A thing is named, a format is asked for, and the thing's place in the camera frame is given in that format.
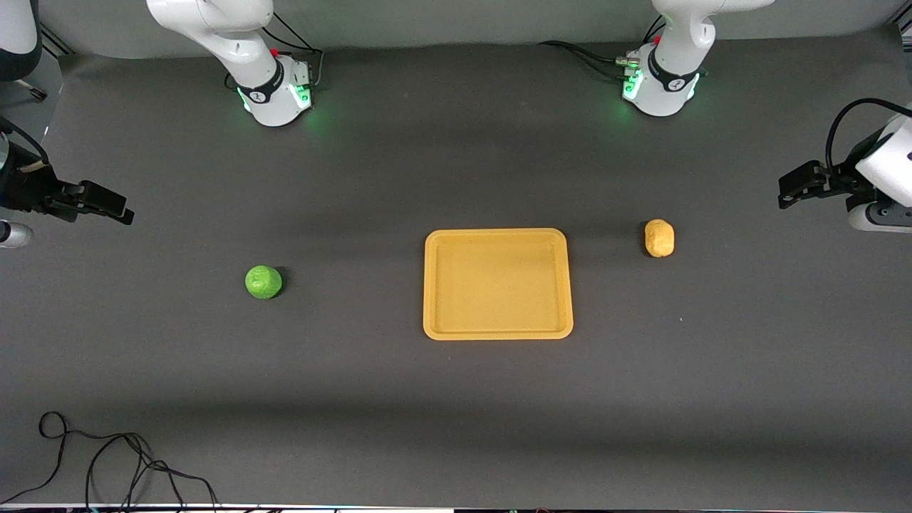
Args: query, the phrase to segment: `tray rim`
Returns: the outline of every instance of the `tray rim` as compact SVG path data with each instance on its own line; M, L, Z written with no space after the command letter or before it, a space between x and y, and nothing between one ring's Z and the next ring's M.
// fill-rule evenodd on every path
M436 277L436 271L432 271L433 265L436 264L436 257L433 255L433 247L436 246L438 239L444 236L459 236L459 235L482 235L482 233L503 233L503 232L522 232L526 234L548 234L555 236L556 243L563 248L562 254L555 253L555 263L560 267L561 258L566 262L566 265L563 266L564 276L559 277L558 279L563 283L559 283L558 287L563 288L566 301L563 305L566 308L566 324L564 327L558 331L525 331L522 332L522 336L516 336L517 331L504 331L504 332L492 332L492 331L481 331L478 333L473 333L469 336L465 334L462 335L452 335L449 333L442 333L436 331L430 325L430 311L431 307L434 304L434 299L436 297L434 292L434 287L436 286L436 279L431 279L431 275ZM424 328L424 333L433 340L439 341L467 341L467 340L560 340L565 339L574 328L574 316L573 316L573 296L571 294L571 283L570 283L570 255L569 247L567 244L567 238L564 235L564 232L558 230L557 228L552 227L534 227L534 228L443 228L439 230L434 230L430 232L428 236L424 239L424 277L423 277L423 289L424 297L422 300L423 304L423 315L422 315L422 326Z

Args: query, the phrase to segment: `green ball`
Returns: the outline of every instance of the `green ball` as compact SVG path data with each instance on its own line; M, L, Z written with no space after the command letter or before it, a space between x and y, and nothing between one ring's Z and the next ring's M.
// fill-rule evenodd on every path
M257 299L269 299L282 289L282 276L269 266L256 266L244 279L247 291Z

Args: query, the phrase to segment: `green led light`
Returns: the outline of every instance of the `green led light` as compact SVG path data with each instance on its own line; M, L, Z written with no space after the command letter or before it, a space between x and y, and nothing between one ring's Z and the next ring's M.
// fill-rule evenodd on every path
M308 94L307 86L288 84L288 90L301 110L310 107L310 95Z
M697 88L697 81L700 80L700 74L697 73L697 76L693 78L693 84L690 85L690 92L687 93L687 99L693 98L693 91Z
M244 103L244 110L250 112L250 105L247 105L247 98L244 97L241 88L237 88L237 95L241 97L241 101Z
M624 87L624 98L634 99L637 97L640 84L643 83L643 71L638 69L627 81L631 83Z

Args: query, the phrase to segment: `black cable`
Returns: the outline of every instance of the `black cable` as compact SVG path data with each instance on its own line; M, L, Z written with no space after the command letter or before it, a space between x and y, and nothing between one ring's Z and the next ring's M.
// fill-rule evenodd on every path
M275 34L273 34L272 32L270 32L269 29L266 28L265 26L263 27L263 31L266 33L267 36L271 37L272 39L275 39L276 41L278 41L279 43L282 43L283 45L285 45L287 47L304 50L305 52L315 52L316 53L316 50L314 50L313 48L300 47L299 45L294 45L292 43L289 43L288 41L285 41L281 37L278 37Z
M902 17L905 16L907 12L909 12L909 9L912 9L912 4L907 5L906 8L903 9L903 12L896 15L896 17L893 18L893 23L898 23L899 20L902 19Z
M298 45L293 45L293 44L289 43L288 41L285 41L284 39L277 37L275 34L273 34L267 28L264 27L263 31L266 33L267 36L271 37L272 39L275 39L279 43L282 43L283 45L286 45L288 47L297 48L299 50L304 50L305 52L310 52L311 54L320 56L318 64L316 65L316 80L313 80L313 83L311 84L312 87L318 86L320 84L320 80L323 78L323 58L326 56L326 52L324 52L320 48L314 48L314 47L310 46L310 43L308 43L303 37L301 37L300 34L298 34L291 26L289 26L284 21L284 19L282 19L282 17L280 15L278 15L278 13L273 13L273 16L275 16L275 19L279 20L279 22L282 25L284 25L285 28L287 28L289 32L294 34L295 37L297 37L297 39L299 41L301 41L301 43L304 44L304 46L300 47Z
M49 31L46 31L44 28L41 29L41 35L44 36L44 39L50 41L51 44L53 44L55 47L59 48L60 52L63 53L63 55L69 55L71 53L63 46L62 43L59 42L56 37L52 37L51 33Z
M656 24L657 24L659 21L661 21L662 19L663 19L662 16L659 15L659 16L655 19L655 21L652 22L652 25L650 25L649 28L646 30L646 35L643 36L643 43L647 43L647 42L649 41L649 38L652 37L653 34L655 34L656 32L658 32L659 30L662 29L663 26L665 26L664 23L663 23L662 25L656 26Z
M41 47L42 47L48 54L50 54L51 57L53 57L54 59L57 59L57 55L56 55L54 52L52 52L52 51L50 50L50 48L46 47L44 43L41 44Z
M44 162L45 164L50 163L50 160L47 158L47 152L45 152L45 149L42 148L40 144L38 144L38 141L32 139L32 136L28 135L26 133L26 131L17 127L12 121L8 120L7 118L4 118L3 116L0 116L0 130L11 131L11 132L14 131L14 132L18 133L19 135L22 136L23 139L28 141L29 144L31 144L36 150L38 150L38 154L41 155L41 162Z
M836 114L836 117L833 120L833 124L830 125L830 133L827 134L827 136L826 136L826 149L825 149L824 158L826 159L826 168L827 169L833 170L833 168L834 168L833 167L833 140L836 137L836 129L839 128L840 121L843 120L843 118L845 117L845 114L848 114L849 110L852 110L855 107L858 107L859 105L864 105L866 103L872 103L874 105L879 105L885 109L890 109L893 112L902 114L909 118L912 118L912 110L907 109L907 108L903 107L902 105L897 105L897 104L893 103L892 101L886 101L885 99L862 98L862 99L857 99L857 100L853 101L852 103L849 103L848 105L843 107L843 109L840 110L838 114Z
M234 82L233 86L228 83L229 79ZM223 81L223 84L228 90L235 90L237 88L237 82L234 80L234 77L231 76L231 73L225 73L225 80Z
M566 43L564 41L554 41L554 40L542 41L541 43L539 43L539 45L563 48L563 49L569 51L571 54L573 54L574 57L578 58L583 64L587 65L590 69L594 70L595 73L598 73L599 75L601 75L603 77L607 77L609 79L621 79L621 77L619 77L618 75L615 75L609 71L605 71L604 69L602 69L596 65L596 63L614 64L614 62L615 62L614 59L604 58L583 47L574 45L572 43Z
M653 30L652 32L646 34L646 37L643 38L643 42L644 42L644 43L648 43L648 42L649 42L649 39L650 39L651 37L653 37L654 35L658 34L658 31L659 31L659 30L665 28L665 25L666 25L666 24L663 23L662 25L657 26L656 29Z
M49 419L50 417L56 417L60 421L60 424L62 427L60 434L51 435L51 434L48 434L47 431L45 430L45 423L46 423L47 419ZM121 510L124 510L124 511L130 510L132 500L133 500L133 494L136 490L136 486L141 481L142 476L145 474L145 472L147 470L151 470L153 472L161 472L168 476L168 479L171 483L171 490L174 492L174 496L177 498L178 502L181 504L181 508L184 508L187 503L184 501L180 490L177 488L177 483L174 481L174 478L181 477L184 479L201 481L206 486L206 490L209 493L209 499L212 501L212 511L213 512L217 511L216 504L218 504L218 497L215 496L215 491L212 489L212 485L209 483L209 481L207 481L206 479L203 479L202 477L192 476L190 474L185 474L178 470L174 470L173 468L170 468L168 466L168 464L165 463L164 461L162 461L160 459L154 459L151 456L151 448L149 446L149 442L147 442L146 439L143 438L141 434L128 432L128 433L97 435L97 434L86 433L85 431L80 431L78 429L70 429L69 426L67 425L66 417L64 417L63 414L61 414L60 412L53 412L53 411L46 412L45 414L41 415L41 419L38 421L38 433L41 434L42 438L45 438L47 440L57 440L57 439L60 440L60 448L57 450L57 463L54 466L54 470L51 472L51 475L45 480L45 482L42 483L41 485L38 485L37 487L29 488L27 490L23 490L15 495L13 495L12 497L4 500L3 502L0 502L0 505L10 502L12 500L15 500L15 499L23 496L26 493L41 489L41 488L47 486L52 480L54 480L54 477L57 475L57 472L60 470L60 464L63 461L63 453L64 453L64 449L67 446L67 438L72 434L78 434L80 436L83 436L83 437L91 439L91 440L107 440L105 442L105 444L95 453L95 455L92 456L92 459L88 464L88 471L86 472L86 485L85 485L85 496L84 496L87 511L91 510L91 505L89 503L89 488L93 481L93 473L95 471L95 464L98 462L98 459L101 457L101 454L104 453L105 450L107 450L109 447L114 445L116 442L118 442L118 440L123 440L124 443L126 443L127 446L137 455L136 468L133 471L133 477L130 479L130 489L127 491L127 495L124 497L123 502L121 502L121 504L120 504Z
M583 47L580 47L579 45L574 45L573 43L567 43L566 41L557 41L557 40L551 39L548 41L542 41L541 43L539 43L539 45L547 45L549 47L565 48L570 51L585 55L586 57L591 58L593 60L597 60L599 62L608 62L611 64L615 63L615 60L613 58L602 57L595 52L589 51Z
M292 34L294 34L295 37L297 37L298 41L301 41L302 43L304 43L304 46L305 46L305 47L308 47L308 48L310 48L311 50L316 51L316 48L311 47L311 46L310 46L310 43L306 42L306 41L304 40L303 37L299 36L298 33L295 32L295 30L294 30L292 27L290 27L290 26L284 21L284 19L282 19L282 17L281 17L280 15L278 15L278 13L273 13L273 16L275 16L275 19L279 20L279 23L281 23L282 25L285 26L285 28L288 29L288 32L291 32Z

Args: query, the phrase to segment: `potato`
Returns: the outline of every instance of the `potato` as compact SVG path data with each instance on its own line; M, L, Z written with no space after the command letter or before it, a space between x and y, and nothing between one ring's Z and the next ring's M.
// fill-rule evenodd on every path
M653 257L667 257L675 250L675 229L662 219L646 223L646 250Z

